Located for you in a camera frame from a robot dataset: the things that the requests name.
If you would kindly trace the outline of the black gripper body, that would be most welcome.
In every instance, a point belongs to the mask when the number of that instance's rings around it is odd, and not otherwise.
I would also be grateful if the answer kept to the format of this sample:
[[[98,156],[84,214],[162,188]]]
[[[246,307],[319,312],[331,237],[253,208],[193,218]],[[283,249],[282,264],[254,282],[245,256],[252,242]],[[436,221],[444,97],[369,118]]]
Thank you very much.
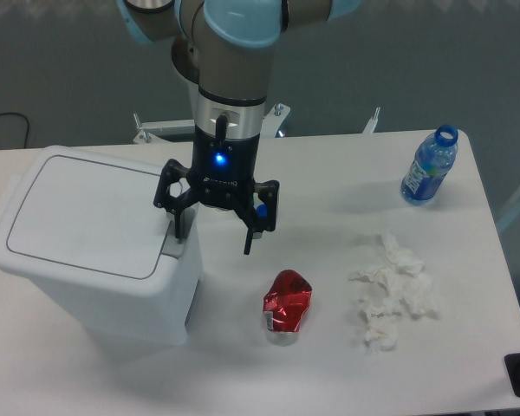
[[[258,144],[258,135],[217,141],[197,127],[186,180],[198,201],[226,210],[233,205],[251,207]]]

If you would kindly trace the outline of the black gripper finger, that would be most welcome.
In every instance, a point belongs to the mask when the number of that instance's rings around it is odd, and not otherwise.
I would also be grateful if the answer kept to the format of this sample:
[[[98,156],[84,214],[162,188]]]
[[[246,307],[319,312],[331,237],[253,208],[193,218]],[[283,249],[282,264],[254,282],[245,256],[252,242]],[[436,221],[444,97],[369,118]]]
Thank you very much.
[[[181,165],[177,160],[169,159],[161,170],[153,199],[153,204],[157,208],[162,208],[173,215],[174,235],[177,239],[182,239],[185,235],[185,210],[195,203],[195,198],[191,190],[175,197],[170,193],[170,189],[181,179],[186,179],[189,171],[189,168]]]
[[[260,238],[265,231],[276,229],[279,189],[277,180],[254,182],[244,197],[237,199],[234,211],[247,227],[245,255],[250,254],[253,239]]]

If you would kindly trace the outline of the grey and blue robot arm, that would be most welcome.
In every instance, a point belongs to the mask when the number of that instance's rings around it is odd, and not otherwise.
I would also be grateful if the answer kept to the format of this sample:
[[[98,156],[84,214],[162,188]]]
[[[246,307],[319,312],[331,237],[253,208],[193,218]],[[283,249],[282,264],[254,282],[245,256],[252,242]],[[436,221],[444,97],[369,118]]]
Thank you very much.
[[[195,204],[233,211],[252,241],[276,228],[279,184],[254,178],[275,46],[288,30],[354,12],[356,1],[120,1],[139,42],[172,39],[172,65],[196,89],[192,163],[164,165],[154,204],[176,237]]]

